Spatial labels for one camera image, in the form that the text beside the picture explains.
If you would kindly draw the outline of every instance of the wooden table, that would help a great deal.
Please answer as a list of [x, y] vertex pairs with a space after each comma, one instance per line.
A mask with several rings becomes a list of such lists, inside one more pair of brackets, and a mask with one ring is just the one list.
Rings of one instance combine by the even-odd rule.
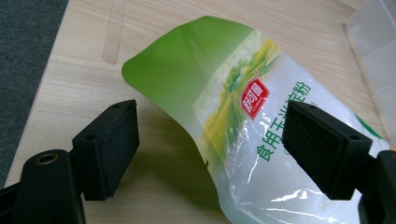
[[27, 159], [52, 148], [71, 149], [72, 138], [108, 106], [136, 99], [141, 146], [114, 198], [84, 202], [88, 223], [229, 222], [195, 144], [124, 82], [123, 63], [201, 16], [240, 21], [271, 37], [383, 134], [344, 29], [364, 2], [70, 0], [7, 185], [19, 181]]

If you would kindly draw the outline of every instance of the green plastic bag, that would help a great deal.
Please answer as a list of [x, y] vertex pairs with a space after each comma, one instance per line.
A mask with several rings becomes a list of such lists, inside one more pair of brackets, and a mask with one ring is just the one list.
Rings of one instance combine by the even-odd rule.
[[283, 148], [288, 100], [316, 105], [389, 145], [279, 46], [241, 23], [203, 17], [177, 27], [122, 67], [127, 83], [191, 135], [233, 223], [359, 223], [329, 200]]

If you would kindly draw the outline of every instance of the red logo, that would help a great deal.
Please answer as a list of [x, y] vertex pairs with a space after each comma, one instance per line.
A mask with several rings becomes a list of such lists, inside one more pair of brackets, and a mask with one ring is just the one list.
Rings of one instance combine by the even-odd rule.
[[258, 78], [251, 79], [241, 95], [241, 106], [251, 119], [256, 118], [270, 92]]

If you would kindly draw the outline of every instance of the dark gray carpet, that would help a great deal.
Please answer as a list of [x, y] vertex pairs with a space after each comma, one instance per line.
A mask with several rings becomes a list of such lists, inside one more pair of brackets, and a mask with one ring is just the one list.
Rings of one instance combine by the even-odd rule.
[[67, 2], [0, 0], [0, 188], [6, 182]]

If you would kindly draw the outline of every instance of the plastic bag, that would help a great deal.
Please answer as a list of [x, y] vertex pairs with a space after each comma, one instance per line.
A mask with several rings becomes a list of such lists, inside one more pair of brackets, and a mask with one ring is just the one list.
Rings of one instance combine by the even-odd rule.
[[122, 67], [127, 83], [192, 136], [233, 223], [359, 223], [331, 201], [281, 144], [289, 100], [316, 105], [389, 145], [279, 46], [237, 22], [203, 17], [177, 27]]

